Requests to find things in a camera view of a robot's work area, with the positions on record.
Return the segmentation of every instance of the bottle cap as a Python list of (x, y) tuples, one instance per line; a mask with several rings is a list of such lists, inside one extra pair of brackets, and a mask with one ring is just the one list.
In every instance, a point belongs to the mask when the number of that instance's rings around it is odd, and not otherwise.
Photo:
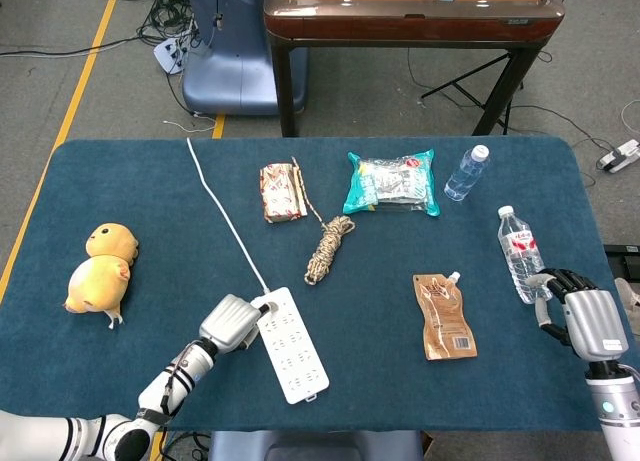
[(484, 144), (478, 144), (471, 151), (471, 159), (473, 159), (477, 163), (481, 163), (488, 157), (489, 157), (489, 148), (487, 148)]
[(501, 218), (509, 216), (510, 214), (513, 214), (513, 206), (503, 206), (498, 210), (498, 216)]

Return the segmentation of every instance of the robotic hand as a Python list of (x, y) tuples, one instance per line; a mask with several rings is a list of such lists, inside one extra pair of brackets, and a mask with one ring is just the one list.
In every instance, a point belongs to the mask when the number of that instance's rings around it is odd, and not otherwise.
[(640, 399), (633, 379), (638, 373), (617, 361), (629, 345), (613, 297), (565, 269), (544, 269), (527, 284), (546, 286), (562, 304), (566, 328), (551, 321), (541, 298), (535, 306), (538, 324), (589, 363), (585, 378), (613, 460), (640, 460)]
[(248, 348), (258, 334), (257, 321), (275, 309), (271, 303), (255, 308), (232, 294), (225, 296), (200, 325), (200, 338), (189, 343), (140, 394), (133, 420), (119, 414), (85, 420), (0, 411), (0, 460), (142, 459), (154, 433), (173, 419), (187, 395), (213, 368), (216, 354)]

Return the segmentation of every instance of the blue tablecloth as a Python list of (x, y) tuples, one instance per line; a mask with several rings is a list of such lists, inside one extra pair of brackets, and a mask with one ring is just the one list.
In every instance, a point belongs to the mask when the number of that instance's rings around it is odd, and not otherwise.
[[(491, 166), (462, 203), (442, 194), (466, 149)], [(586, 364), (541, 332), (518, 298), (497, 241), (498, 207), (512, 204), (548, 266), (614, 290), (569, 147), (541, 137), (245, 139), (194, 142), (205, 176), (269, 286), (288, 286), (331, 385), (288, 405), (262, 342), (219, 357), (187, 399), (176, 429), (595, 429)], [(397, 157), (435, 149), (442, 214), (362, 212), (328, 277), (303, 282), (321, 236), (312, 216), (267, 224), (258, 170), (295, 155), (309, 196), (331, 218), (352, 166), (347, 151)], [(61, 304), (85, 240), (104, 222), (131, 228), (140, 256), (125, 324)], [(429, 362), (414, 273), (459, 271), (477, 358)], [(137, 396), (227, 293), (261, 294), (185, 141), (76, 141), (55, 153), (0, 309), (0, 409), (18, 414), (135, 415)], [(555, 311), (558, 321), (561, 315)], [(637, 353), (625, 360), (637, 363)]]

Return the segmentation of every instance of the food packet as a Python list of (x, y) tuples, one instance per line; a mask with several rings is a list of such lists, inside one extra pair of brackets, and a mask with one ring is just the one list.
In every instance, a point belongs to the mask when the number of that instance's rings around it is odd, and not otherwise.
[(433, 149), (396, 159), (361, 159), (354, 153), (348, 158), (354, 170), (344, 214), (379, 208), (440, 214), (433, 191)]
[(422, 314), (424, 351), (427, 359), (478, 356), (471, 328), (462, 314), (462, 293), (456, 287), (459, 273), (414, 274), (413, 287)]
[(299, 170), (290, 163), (273, 163), (262, 168), (260, 193), (264, 219), (269, 223), (291, 221), (307, 215)]

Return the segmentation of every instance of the brown packaging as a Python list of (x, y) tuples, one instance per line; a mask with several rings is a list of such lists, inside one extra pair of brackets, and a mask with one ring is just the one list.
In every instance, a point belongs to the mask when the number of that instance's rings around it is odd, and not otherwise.
[(268, 164), (260, 170), (264, 219), (269, 223), (307, 215), (298, 168), (289, 163)]
[(453, 273), (415, 274), (413, 286), (424, 315), (424, 351), (427, 359), (456, 359), (478, 356), (473, 333), (462, 314), (462, 293), (456, 287), (460, 277)]

